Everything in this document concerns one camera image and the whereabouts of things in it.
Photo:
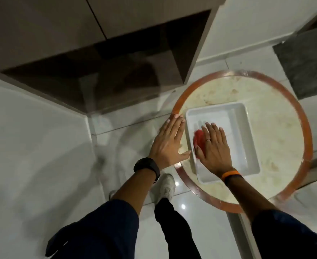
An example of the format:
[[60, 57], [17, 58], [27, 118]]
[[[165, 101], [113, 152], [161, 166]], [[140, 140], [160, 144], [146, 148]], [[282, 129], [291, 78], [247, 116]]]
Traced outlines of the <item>brown wooden cabinet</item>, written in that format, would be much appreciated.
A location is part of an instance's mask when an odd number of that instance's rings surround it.
[[0, 0], [0, 80], [82, 114], [187, 84], [226, 0]]

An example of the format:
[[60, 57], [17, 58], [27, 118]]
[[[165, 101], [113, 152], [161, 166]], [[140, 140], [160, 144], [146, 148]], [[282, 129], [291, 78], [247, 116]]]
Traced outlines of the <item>orange wristband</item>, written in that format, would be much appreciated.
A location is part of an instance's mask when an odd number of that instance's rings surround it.
[[231, 176], [240, 176], [242, 177], [242, 175], [237, 171], [237, 170], [231, 170], [231, 171], [227, 171], [225, 173], [223, 173], [221, 175], [221, 180], [225, 183], [228, 179], [228, 177], [231, 177]]

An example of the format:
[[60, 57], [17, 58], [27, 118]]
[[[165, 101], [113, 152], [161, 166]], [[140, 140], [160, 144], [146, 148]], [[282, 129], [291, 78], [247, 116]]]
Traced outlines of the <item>person's right forearm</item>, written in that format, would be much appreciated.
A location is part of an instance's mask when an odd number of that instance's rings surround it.
[[241, 175], [230, 175], [225, 184], [234, 195], [250, 222], [266, 210], [277, 210], [277, 207], [253, 188]]

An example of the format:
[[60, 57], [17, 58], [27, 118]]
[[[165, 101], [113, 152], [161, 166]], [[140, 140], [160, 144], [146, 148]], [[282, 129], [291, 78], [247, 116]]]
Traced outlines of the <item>black wristwatch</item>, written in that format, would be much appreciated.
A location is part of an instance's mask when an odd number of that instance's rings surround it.
[[143, 169], [148, 169], [155, 173], [156, 178], [154, 180], [154, 183], [156, 183], [158, 179], [160, 178], [161, 170], [153, 159], [149, 157], [142, 158], [136, 162], [133, 168], [134, 173]]

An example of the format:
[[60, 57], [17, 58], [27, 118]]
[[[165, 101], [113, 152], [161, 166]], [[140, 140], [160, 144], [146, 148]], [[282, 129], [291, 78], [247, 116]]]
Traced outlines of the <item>white sneaker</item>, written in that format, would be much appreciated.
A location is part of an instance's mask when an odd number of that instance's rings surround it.
[[172, 174], [164, 173], [161, 175], [150, 191], [155, 205], [163, 199], [167, 199], [170, 202], [174, 196], [175, 188], [175, 180]]

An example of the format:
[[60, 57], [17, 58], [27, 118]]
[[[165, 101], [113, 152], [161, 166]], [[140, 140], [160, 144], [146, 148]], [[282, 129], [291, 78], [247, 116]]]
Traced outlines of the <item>person's left forearm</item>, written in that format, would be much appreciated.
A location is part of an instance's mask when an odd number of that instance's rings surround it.
[[156, 180], [156, 173], [149, 169], [136, 171], [115, 194], [111, 200], [123, 200], [130, 204], [140, 215], [146, 196]]

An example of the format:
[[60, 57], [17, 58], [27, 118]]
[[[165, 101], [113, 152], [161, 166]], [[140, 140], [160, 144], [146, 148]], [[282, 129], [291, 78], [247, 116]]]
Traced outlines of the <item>red cleaning sponge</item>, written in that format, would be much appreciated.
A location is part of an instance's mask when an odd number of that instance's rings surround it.
[[193, 137], [193, 146], [199, 146], [199, 148], [202, 150], [203, 154], [205, 155], [205, 136], [204, 132], [201, 129], [198, 129], [194, 133]]

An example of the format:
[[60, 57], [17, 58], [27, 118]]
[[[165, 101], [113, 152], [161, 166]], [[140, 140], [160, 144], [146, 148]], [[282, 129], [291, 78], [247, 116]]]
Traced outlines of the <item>person's black trouser leg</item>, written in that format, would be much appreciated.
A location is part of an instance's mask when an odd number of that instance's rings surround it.
[[168, 244], [169, 259], [201, 259], [189, 224], [168, 198], [155, 205], [154, 214]]

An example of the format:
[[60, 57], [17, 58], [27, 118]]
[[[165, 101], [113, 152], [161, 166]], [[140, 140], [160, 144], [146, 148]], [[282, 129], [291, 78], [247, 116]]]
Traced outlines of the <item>person's right hand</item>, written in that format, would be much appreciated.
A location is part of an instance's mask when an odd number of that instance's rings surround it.
[[215, 123], [210, 123], [215, 130], [215, 143], [207, 142], [205, 139], [205, 161], [200, 161], [212, 174], [221, 179], [221, 175], [227, 171], [235, 170], [232, 166], [230, 148], [224, 145], [221, 139], [219, 127]]

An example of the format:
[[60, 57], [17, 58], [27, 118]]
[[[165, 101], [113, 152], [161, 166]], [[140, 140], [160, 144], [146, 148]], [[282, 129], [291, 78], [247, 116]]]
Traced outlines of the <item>grey floor mat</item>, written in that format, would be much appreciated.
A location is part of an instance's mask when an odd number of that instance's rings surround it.
[[317, 28], [273, 46], [298, 99], [317, 95]]

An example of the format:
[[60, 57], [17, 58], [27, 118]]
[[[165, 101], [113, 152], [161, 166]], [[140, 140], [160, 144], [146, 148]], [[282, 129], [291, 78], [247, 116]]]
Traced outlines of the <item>white plastic tray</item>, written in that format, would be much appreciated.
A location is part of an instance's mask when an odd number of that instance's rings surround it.
[[194, 150], [193, 137], [196, 130], [206, 122], [215, 123], [225, 131], [230, 148], [232, 166], [245, 178], [260, 173], [256, 147], [246, 107], [243, 103], [226, 103], [186, 111], [188, 146]]

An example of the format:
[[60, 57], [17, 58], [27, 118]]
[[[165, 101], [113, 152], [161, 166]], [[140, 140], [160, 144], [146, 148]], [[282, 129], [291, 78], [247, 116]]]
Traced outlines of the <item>person's left hand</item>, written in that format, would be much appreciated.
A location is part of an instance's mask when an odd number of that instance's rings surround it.
[[148, 157], [153, 159], [160, 170], [164, 170], [165, 168], [175, 165], [178, 162], [175, 162], [175, 154], [179, 152], [181, 147], [181, 139], [185, 130], [186, 120], [183, 116], [183, 122], [174, 138], [170, 138], [169, 136], [169, 126], [165, 134], [158, 135], [155, 137], [151, 150], [149, 152]]

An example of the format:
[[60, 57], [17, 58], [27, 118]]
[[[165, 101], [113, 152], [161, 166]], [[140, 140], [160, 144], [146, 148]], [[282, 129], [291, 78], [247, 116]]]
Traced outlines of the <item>round marble table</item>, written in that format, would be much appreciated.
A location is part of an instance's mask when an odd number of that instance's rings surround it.
[[[226, 103], [246, 107], [261, 170], [245, 178], [265, 198], [283, 203], [305, 179], [313, 156], [312, 134], [297, 99], [273, 78], [249, 70], [222, 70], [192, 83], [178, 98], [173, 113]], [[188, 146], [187, 128], [181, 141]]]

